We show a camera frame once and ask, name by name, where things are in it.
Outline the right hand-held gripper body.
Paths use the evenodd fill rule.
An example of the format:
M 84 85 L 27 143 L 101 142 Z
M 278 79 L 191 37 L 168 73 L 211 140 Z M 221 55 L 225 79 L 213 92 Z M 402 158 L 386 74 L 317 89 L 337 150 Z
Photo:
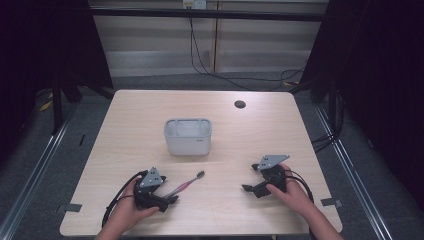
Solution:
M 252 169 L 262 174 L 266 185 L 271 184 L 286 192 L 286 174 L 281 163 L 288 158 L 289 155 L 264 155 L 259 163 L 252 165 Z

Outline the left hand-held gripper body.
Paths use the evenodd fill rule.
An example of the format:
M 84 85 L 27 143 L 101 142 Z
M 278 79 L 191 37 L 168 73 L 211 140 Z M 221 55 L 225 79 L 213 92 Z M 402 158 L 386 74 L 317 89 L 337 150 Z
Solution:
M 158 207 L 160 198 L 154 192 L 162 185 L 164 178 L 160 175 L 156 167 L 143 171 L 141 178 L 136 181 L 134 186 L 134 198 L 136 206 L 139 209 L 148 209 Z

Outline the pink toothbrush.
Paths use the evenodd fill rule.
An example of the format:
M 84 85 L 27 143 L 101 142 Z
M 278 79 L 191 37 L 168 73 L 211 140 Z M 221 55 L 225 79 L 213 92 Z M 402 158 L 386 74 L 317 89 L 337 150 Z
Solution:
M 182 183 L 180 186 L 178 186 L 176 189 L 168 193 L 164 196 L 164 198 L 171 198 L 173 196 L 176 196 L 179 192 L 185 190 L 188 186 L 190 186 L 193 182 L 195 182 L 198 179 L 201 179 L 205 175 L 205 171 L 200 171 L 197 173 L 197 175 L 192 178 L 191 180 Z

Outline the person's left hand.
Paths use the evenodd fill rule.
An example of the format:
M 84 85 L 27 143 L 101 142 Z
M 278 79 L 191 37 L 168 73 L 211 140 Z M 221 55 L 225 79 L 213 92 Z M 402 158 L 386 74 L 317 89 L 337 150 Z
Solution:
M 124 189 L 117 204 L 113 208 L 103 230 L 112 230 L 122 234 L 134 227 L 139 221 L 150 217 L 159 211 L 158 207 L 138 209 L 133 197 L 134 185 L 137 179 L 132 180 Z

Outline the person's right hand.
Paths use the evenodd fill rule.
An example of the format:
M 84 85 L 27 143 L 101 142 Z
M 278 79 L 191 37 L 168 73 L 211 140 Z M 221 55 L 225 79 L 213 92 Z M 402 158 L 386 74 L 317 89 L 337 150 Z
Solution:
M 283 163 L 280 166 L 284 169 L 285 174 L 289 176 L 289 179 L 286 181 L 286 191 L 283 192 L 272 184 L 267 184 L 266 188 L 271 194 L 279 198 L 287 207 L 301 215 L 304 219 L 311 218 L 316 212 L 315 204 L 308 198 L 299 183 L 291 178 L 290 168 Z

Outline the white plastic holder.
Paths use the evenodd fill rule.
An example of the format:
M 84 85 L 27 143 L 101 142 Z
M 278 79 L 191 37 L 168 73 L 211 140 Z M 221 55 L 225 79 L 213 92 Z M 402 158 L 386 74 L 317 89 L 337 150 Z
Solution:
M 212 123 L 209 119 L 169 119 L 163 133 L 171 155 L 202 156 L 210 151 Z

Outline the grey tape piece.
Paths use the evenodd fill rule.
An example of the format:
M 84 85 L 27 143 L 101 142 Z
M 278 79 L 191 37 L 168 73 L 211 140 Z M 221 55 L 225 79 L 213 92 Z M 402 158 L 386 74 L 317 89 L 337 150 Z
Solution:
M 339 208 L 339 207 L 342 206 L 342 202 L 340 200 L 334 199 L 334 198 L 322 199 L 321 203 L 324 207 L 334 206 L 335 208 Z
M 61 204 L 57 207 L 57 213 L 66 213 L 66 212 L 79 212 L 82 208 L 81 204 Z

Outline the black metal stand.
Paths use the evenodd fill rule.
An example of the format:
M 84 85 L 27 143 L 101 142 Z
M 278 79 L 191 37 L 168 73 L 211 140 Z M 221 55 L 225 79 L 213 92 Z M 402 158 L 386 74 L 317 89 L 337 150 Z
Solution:
M 60 87 L 60 81 L 57 76 L 54 76 L 52 79 L 52 97 L 54 113 L 54 124 L 52 134 L 56 135 L 64 122 L 62 110 L 62 92 Z

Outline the yellow floor tape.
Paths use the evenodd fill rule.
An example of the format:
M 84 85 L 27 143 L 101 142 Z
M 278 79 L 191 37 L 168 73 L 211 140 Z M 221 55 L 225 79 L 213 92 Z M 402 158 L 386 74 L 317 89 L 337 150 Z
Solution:
M 53 103 L 53 94 L 50 93 L 47 99 L 44 101 L 44 103 L 39 107 L 38 111 L 39 112 L 46 111 L 51 106 L 52 103 Z

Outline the dark curtain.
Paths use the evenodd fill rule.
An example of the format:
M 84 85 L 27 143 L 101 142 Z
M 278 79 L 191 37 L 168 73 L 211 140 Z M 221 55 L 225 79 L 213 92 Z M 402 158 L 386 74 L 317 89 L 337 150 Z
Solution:
M 424 210 L 424 0 L 329 0 L 302 81 L 336 88 Z
M 0 0 L 0 167 L 17 148 L 36 94 L 81 99 L 112 88 L 88 0 Z

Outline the metal floor rail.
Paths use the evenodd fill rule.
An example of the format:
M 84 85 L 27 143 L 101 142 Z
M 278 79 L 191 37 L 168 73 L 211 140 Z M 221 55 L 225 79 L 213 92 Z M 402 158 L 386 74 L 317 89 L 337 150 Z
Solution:
M 385 220 L 355 169 L 355 166 L 342 141 L 335 138 L 335 133 L 330 128 L 329 117 L 325 109 L 323 107 L 317 107 L 316 112 L 326 134 L 331 139 L 332 148 L 334 149 L 378 240 L 394 240 Z
M 79 103 L 72 104 L 63 120 L 63 123 L 59 126 L 58 130 L 50 136 L 46 147 L 35 165 L 35 168 L 32 170 L 16 201 L 0 225 L 0 240 L 12 240 L 46 170 L 54 157 L 57 148 L 62 142 L 69 126 L 69 122 L 78 108 Z

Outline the black horizontal frame bar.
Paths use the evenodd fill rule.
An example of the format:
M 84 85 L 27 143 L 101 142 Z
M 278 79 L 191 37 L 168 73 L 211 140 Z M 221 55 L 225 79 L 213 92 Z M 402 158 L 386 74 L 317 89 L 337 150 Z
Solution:
M 210 18 L 210 19 L 271 20 L 271 21 L 301 21 L 301 22 L 323 22 L 328 19 L 328 16 L 326 16 L 325 14 L 309 14 L 309 13 L 112 8 L 112 7 L 99 7 L 99 6 L 91 7 L 90 12 L 93 15 L 99 15 L 99 16 Z

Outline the white wall socket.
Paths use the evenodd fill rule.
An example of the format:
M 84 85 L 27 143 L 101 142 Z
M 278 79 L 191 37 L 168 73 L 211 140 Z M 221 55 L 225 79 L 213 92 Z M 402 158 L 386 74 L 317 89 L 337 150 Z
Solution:
M 195 10 L 206 10 L 206 0 L 182 0 L 182 6 L 184 9 L 195 9 Z

